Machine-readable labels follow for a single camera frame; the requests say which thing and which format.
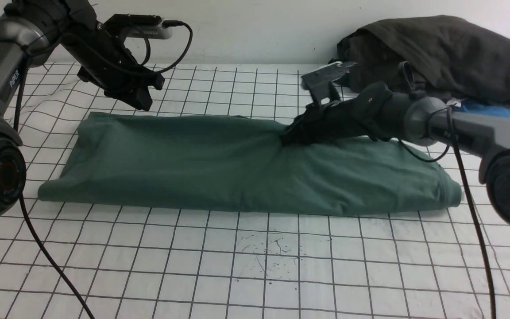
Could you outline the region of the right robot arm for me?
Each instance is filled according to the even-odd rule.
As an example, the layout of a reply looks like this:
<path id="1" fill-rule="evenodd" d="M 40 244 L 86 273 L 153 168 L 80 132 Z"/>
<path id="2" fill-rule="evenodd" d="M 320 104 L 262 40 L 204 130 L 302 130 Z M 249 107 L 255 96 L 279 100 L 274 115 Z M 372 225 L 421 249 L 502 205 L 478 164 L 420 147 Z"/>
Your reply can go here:
<path id="1" fill-rule="evenodd" d="M 310 145 L 358 136 L 423 147 L 439 142 L 479 157 L 479 183 L 510 224 L 510 118 L 454 111 L 422 92 L 394 93 L 377 82 L 348 101 L 321 105 L 314 99 L 285 129 L 281 143 Z"/>

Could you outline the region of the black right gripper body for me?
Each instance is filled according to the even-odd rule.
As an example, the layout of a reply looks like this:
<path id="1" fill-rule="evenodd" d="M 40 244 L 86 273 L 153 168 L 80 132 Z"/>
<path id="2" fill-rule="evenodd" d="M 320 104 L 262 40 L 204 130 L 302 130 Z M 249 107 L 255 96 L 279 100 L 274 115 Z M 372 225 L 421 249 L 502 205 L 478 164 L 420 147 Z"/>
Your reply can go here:
<path id="1" fill-rule="evenodd" d="M 282 147 L 332 143 L 336 140 L 368 136 L 352 116 L 353 100 L 330 103 L 324 107 L 309 104 L 279 136 Z"/>

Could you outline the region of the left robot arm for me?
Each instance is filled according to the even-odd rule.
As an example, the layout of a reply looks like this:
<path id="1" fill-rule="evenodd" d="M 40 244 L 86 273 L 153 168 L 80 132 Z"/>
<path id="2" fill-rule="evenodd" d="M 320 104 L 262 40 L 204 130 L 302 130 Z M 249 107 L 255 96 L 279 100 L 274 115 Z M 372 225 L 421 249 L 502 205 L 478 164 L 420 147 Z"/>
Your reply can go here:
<path id="1" fill-rule="evenodd" d="M 0 216 L 18 201 L 26 185 L 23 144 L 4 119 L 16 101 L 22 103 L 28 71 L 43 66 L 59 45 L 81 65 L 83 82 L 109 98 L 148 111 L 150 87 L 161 89 L 164 77 L 146 69 L 125 47 L 126 38 L 162 38 L 160 16 L 115 14 L 105 23 L 87 0 L 13 0 L 0 17 Z"/>

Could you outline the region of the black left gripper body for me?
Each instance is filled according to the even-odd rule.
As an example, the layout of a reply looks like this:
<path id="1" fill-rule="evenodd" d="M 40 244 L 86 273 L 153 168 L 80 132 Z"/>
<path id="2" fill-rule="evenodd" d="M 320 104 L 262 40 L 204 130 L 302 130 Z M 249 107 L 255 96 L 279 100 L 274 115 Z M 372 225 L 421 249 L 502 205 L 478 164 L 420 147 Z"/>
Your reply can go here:
<path id="1" fill-rule="evenodd" d="M 123 26 L 107 21 L 89 28 L 73 23 L 63 32 L 61 44 L 81 65 L 77 75 L 82 81 L 101 87 L 106 97 L 149 111 L 149 87 L 162 89 L 165 79 L 159 72 L 140 65 L 125 47 L 127 35 L 134 31 L 143 35 L 135 24 Z"/>

